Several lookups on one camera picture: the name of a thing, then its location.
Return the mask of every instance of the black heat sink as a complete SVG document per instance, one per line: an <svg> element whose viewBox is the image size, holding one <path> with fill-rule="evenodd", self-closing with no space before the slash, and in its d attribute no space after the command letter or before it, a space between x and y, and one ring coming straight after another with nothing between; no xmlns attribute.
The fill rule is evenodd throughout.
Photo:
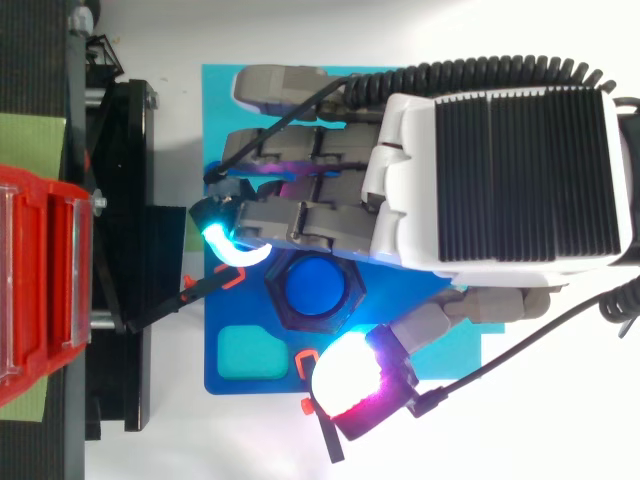
<svg viewBox="0 0 640 480"><path fill-rule="evenodd" d="M620 253L602 92L436 105L439 258Z"/></svg>

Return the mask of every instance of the blue round button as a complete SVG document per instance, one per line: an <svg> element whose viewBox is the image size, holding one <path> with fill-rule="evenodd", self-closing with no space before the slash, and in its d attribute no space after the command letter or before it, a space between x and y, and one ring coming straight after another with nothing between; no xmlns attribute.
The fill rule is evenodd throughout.
<svg viewBox="0 0 640 480"><path fill-rule="evenodd" d="M344 288L340 267L330 259L308 257L291 267L285 290L294 310L303 315L321 315L338 304Z"/></svg>

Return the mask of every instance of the transparent plastic lid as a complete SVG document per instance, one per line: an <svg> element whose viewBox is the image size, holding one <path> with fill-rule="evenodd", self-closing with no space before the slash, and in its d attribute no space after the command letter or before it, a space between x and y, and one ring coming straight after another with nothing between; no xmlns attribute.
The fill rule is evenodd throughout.
<svg viewBox="0 0 640 480"><path fill-rule="evenodd" d="M91 277L93 207L89 200L73 200L73 257L71 265L71 347L91 336Z"/></svg>
<svg viewBox="0 0 640 480"><path fill-rule="evenodd" d="M19 189L0 185L0 381L14 371L13 202Z"/></svg>

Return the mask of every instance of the metal rod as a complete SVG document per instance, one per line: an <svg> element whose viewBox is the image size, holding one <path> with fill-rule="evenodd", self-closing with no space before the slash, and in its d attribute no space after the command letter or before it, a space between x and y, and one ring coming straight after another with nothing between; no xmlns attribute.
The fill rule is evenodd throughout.
<svg viewBox="0 0 640 480"><path fill-rule="evenodd" d="M94 310L91 312L91 330L113 330L116 324L109 310Z"/></svg>
<svg viewBox="0 0 640 480"><path fill-rule="evenodd" d="M104 88L87 88L84 92L84 105L87 108L99 108L104 97Z"/></svg>

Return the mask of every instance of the green paper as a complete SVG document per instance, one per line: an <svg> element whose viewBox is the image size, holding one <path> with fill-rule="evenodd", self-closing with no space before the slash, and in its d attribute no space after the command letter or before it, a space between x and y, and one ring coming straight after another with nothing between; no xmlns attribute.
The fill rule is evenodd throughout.
<svg viewBox="0 0 640 480"><path fill-rule="evenodd" d="M200 230L193 222L191 215L187 214L187 236L184 241L185 252L202 252L204 249L204 242Z"/></svg>
<svg viewBox="0 0 640 480"><path fill-rule="evenodd" d="M58 178L64 141L64 118L0 113L0 164L36 175ZM41 422L47 398L47 377L0 408L0 420Z"/></svg>
<svg viewBox="0 0 640 480"><path fill-rule="evenodd" d="M41 422L47 398L47 377L42 377L27 392L0 408L0 420Z"/></svg>
<svg viewBox="0 0 640 480"><path fill-rule="evenodd" d="M58 178L65 119L0 113L0 164Z"/></svg>

